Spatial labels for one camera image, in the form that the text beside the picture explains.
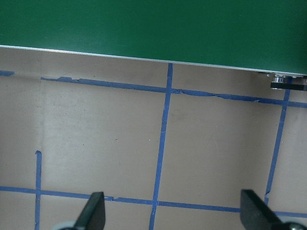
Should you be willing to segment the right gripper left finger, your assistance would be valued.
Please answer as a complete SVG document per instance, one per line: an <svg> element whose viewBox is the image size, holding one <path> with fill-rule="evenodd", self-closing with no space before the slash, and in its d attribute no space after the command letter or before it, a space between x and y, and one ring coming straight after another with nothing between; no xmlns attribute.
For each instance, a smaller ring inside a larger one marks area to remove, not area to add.
<svg viewBox="0 0 307 230"><path fill-rule="evenodd" d="M74 230L103 230L106 224L105 197L103 192L91 194L78 216Z"/></svg>

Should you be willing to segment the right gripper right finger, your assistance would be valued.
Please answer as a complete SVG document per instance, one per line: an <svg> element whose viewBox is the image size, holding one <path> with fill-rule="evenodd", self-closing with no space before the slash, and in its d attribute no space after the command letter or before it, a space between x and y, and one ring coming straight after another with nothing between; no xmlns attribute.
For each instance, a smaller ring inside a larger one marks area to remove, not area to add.
<svg viewBox="0 0 307 230"><path fill-rule="evenodd" d="M240 220L246 230L287 230L282 221L249 189L240 194Z"/></svg>

